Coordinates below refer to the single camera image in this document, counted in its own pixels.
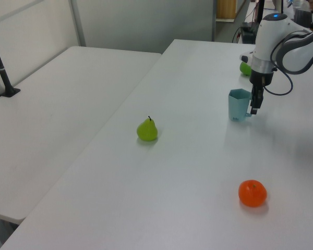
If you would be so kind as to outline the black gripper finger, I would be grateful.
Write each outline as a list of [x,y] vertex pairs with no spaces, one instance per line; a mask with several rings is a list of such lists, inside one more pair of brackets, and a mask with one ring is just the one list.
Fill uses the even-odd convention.
[[264,87],[262,85],[259,85],[257,87],[257,109],[261,108],[261,105],[263,102],[263,93],[264,93]]
[[257,110],[258,110],[258,90],[256,86],[252,87],[251,90],[251,102],[250,102],[250,114],[251,115],[256,115],[257,114]]

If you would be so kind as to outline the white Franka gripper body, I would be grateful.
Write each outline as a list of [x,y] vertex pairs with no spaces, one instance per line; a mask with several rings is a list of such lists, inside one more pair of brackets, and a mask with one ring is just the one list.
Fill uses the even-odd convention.
[[251,51],[241,54],[239,58],[251,67],[249,81],[253,87],[264,88],[271,84],[274,65],[267,53]]

